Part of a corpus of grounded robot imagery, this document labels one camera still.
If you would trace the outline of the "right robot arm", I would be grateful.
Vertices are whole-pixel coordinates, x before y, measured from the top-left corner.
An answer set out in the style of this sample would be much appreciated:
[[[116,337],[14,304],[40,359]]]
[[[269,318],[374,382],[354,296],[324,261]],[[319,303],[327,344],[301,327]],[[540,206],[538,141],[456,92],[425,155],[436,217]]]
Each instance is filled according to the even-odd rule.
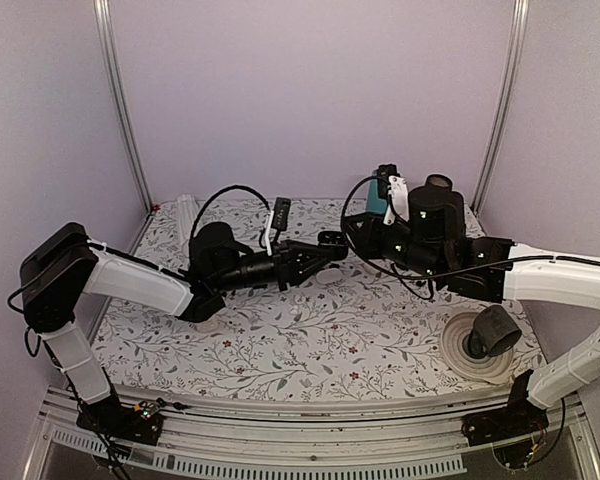
[[[398,267],[395,278],[432,281],[475,300],[541,301],[600,311],[600,257],[535,248],[506,238],[466,234],[465,203],[449,178],[431,175],[408,190],[400,177],[385,181],[385,211],[343,212],[340,227],[367,265]],[[523,397],[503,407],[497,427],[517,436],[536,408],[600,378],[600,326],[567,353],[519,381]]]

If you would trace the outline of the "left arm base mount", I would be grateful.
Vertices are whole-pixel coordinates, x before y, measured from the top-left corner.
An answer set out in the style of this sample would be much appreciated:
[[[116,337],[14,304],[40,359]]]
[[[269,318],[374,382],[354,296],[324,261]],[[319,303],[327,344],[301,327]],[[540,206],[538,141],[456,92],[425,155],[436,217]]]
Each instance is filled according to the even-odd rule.
[[[107,439],[114,438],[156,446],[162,433],[164,417],[159,413],[146,417],[141,410],[124,406],[115,391],[107,398],[88,404],[79,402],[76,425]]]

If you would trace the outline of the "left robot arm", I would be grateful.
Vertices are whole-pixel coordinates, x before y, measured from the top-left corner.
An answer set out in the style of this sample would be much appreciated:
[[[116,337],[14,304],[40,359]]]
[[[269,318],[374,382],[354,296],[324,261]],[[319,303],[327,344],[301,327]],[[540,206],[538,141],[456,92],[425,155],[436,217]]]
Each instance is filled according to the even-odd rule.
[[[348,255],[344,236],[319,234],[314,244],[285,240],[254,251],[235,239],[231,227],[212,222],[189,240],[189,267],[179,273],[133,257],[89,238],[70,222],[47,239],[20,267],[20,287],[7,300],[38,335],[90,405],[91,419],[108,434],[128,426],[126,408],[75,323],[84,294],[130,301],[190,323],[210,320],[225,306],[224,293],[275,284],[282,291]]]

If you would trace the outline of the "black round earbud case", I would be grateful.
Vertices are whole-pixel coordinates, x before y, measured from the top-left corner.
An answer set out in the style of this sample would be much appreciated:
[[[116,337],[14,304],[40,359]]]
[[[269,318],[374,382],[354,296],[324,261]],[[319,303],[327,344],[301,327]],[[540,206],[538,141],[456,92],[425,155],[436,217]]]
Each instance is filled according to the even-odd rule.
[[[317,236],[320,246],[329,248],[347,248],[347,240],[340,231],[321,231]]]

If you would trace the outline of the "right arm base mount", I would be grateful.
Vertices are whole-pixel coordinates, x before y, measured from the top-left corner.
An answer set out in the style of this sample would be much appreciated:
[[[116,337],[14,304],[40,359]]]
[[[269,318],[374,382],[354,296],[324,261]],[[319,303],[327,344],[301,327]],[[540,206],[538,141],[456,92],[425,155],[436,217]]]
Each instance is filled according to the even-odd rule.
[[[498,442],[544,430],[549,426],[546,409],[528,399],[532,370],[518,376],[503,407],[467,414],[461,419],[461,433],[470,446]]]

